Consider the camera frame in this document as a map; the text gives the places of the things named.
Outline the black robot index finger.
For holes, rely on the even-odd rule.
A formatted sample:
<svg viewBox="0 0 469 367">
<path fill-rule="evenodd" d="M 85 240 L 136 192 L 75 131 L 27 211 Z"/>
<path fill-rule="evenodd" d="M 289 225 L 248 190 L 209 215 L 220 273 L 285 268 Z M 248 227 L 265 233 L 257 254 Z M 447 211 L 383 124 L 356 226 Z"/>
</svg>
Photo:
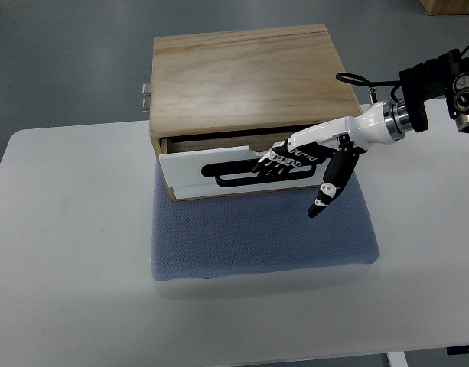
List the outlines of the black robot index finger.
<svg viewBox="0 0 469 367">
<path fill-rule="evenodd" d="M 310 167 L 315 171 L 318 166 L 318 159 L 303 152 L 300 152 L 299 155 L 297 155 L 295 152 L 291 152 L 290 155 L 286 158 L 286 163 L 288 164 L 285 169 L 287 174 L 291 173 L 299 167 Z"/>
</svg>

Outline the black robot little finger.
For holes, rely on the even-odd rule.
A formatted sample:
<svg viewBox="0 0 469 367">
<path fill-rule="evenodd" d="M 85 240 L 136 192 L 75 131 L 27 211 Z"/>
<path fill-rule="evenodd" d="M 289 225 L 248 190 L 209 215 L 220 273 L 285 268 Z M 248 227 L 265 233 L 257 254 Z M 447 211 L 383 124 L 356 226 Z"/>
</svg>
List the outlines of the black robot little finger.
<svg viewBox="0 0 469 367">
<path fill-rule="evenodd" d="M 284 157 L 279 153 L 282 145 L 273 145 L 255 164 L 252 172 L 279 172 L 284 168 Z"/>
</svg>

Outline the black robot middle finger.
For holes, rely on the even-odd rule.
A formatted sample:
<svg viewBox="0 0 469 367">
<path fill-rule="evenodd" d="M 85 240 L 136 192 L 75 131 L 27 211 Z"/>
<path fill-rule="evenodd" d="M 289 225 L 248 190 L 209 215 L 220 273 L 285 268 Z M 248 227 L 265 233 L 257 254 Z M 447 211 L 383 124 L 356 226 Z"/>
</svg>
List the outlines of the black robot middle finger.
<svg viewBox="0 0 469 367">
<path fill-rule="evenodd" d="M 291 169 L 300 166 L 299 161 L 275 153 L 272 153 L 272 160 L 275 164 L 272 169 L 272 175 L 287 174 Z"/>
</svg>

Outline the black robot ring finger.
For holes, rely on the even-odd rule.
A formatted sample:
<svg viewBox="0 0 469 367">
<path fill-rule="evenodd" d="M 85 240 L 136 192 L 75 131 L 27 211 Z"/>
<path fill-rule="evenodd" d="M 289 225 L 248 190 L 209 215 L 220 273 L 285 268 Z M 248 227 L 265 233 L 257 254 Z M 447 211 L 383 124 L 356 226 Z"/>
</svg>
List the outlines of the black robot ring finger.
<svg viewBox="0 0 469 367">
<path fill-rule="evenodd" d="M 275 164 L 272 160 L 272 153 L 275 153 L 275 152 L 270 151 L 269 153 L 265 154 L 265 156 L 261 159 L 261 175 L 262 176 L 274 176 L 272 175 L 272 169 Z"/>
</svg>

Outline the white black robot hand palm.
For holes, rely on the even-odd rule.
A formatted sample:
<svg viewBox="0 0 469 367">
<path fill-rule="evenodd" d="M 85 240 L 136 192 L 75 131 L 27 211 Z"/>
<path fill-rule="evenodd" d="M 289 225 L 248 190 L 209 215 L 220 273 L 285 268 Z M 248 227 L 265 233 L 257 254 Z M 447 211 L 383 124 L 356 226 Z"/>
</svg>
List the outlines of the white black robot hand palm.
<svg viewBox="0 0 469 367">
<path fill-rule="evenodd" d="M 287 139 L 287 151 L 295 156 L 319 157 L 319 153 L 305 153 L 303 148 L 314 143 L 316 148 L 336 150 L 343 136 L 358 148 L 367 151 L 374 144 L 389 145 L 401 140 L 405 130 L 397 114 L 397 105 L 378 102 L 359 116 L 347 116 L 311 126 Z"/>
</svg>

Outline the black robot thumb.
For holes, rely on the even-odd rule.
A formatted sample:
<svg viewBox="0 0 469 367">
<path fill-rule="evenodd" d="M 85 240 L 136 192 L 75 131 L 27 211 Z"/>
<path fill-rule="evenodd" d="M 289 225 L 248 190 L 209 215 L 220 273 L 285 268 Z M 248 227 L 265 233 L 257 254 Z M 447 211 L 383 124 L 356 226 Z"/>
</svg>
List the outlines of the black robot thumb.
<svg viewBox="0 0 469 367">
<path fill-rule="evenodd" d="M 355 147 L 340 148 L 330 159 L 318 194 L 308 209 L 310 218 L 316 217 L 337 199 L 348 184 L 360 153 Z"/>
</svg>

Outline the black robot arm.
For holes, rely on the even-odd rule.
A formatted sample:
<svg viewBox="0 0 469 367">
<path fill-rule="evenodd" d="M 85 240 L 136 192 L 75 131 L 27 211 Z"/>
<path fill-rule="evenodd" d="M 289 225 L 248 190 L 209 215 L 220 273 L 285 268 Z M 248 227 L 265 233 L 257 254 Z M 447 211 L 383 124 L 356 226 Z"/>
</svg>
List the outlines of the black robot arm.
<svg viewBox="0 0 469 367">
<path fill-rule="evenodd" d="M 318 194 L 308 210 L 316 217 L 347 185 L 360 155 L 374 144 L 392 144 L 407 131 L 428 129 L 425 101 L 444 96 L 458 131 L 469 134 L 469 57 L 458 49 L 400 72 L 403 97 L 373 103 L 357 117 L 314 125 L 275 143 L 252 169 L 260 177 L 287 174 L 297 167 L 328 163 Z"/>
</svg>

